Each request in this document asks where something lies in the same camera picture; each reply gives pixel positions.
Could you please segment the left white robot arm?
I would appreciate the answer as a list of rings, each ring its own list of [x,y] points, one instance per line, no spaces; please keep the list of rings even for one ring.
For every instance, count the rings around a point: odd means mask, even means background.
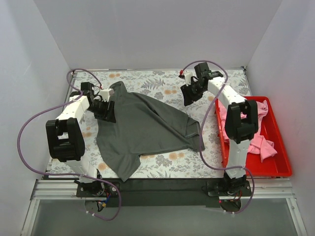
[[[76,183],[88,187],[88,191],[98,197],[104,193],[105,185],[96,179],[101,175],[85,156],[80,121],[86,111],[92,112],[100,121],[116,123],[116,118],[115,102],[111,100],[114,90],[101,88],[95,94],[94,87],[90,82],[83,82],[80,91],[73,91],[69,97],[70,104],[55,120],[46,122],[46,134],[51,157],[69,166],[78,175]]]

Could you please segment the dark grey t shirt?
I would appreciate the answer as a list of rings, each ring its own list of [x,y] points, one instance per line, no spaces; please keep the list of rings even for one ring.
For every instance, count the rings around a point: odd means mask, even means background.
[[[205,149],[199,122],[186,113],[144,94],[128,92],[122,81],[110,88],[116,121],[98,121],[96,143],[103,161],[122,181],[139,168],[141,155]]]

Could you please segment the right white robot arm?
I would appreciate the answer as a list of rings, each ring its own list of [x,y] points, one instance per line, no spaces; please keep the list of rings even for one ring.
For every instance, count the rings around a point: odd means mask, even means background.
[[[229,138],[229,156],[226,167],[221,169],[224,176],[219,189],[232,196],[247,182],[247,153],[259,128],[257,103],[238,94],[228,85],[228,73],[223,68],[211,71],[210,63],[209,60],[192,62],[195,73],[186,73],[182,69],[179,78],[185,80],[185,85],[181,86],[181,91],[185,106],[198,101],[204,92],[209,91],[226,108],[224,128]]]

